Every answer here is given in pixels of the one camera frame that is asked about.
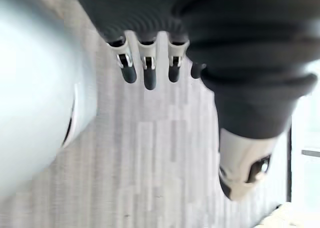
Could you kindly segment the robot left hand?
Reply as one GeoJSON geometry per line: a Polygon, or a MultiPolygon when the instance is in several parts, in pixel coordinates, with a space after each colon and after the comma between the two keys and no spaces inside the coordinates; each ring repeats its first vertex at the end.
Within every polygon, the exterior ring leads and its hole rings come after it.
{"type": "Polygon", "coordinates": [[[78,1],[114,48],[126,30],[140,42],[165,31],[173,44],[189,43],[186,55],[214,93],[220,186],[243,199],[317,83],[308,65],[320,58],[320,0],[78,1]]]}

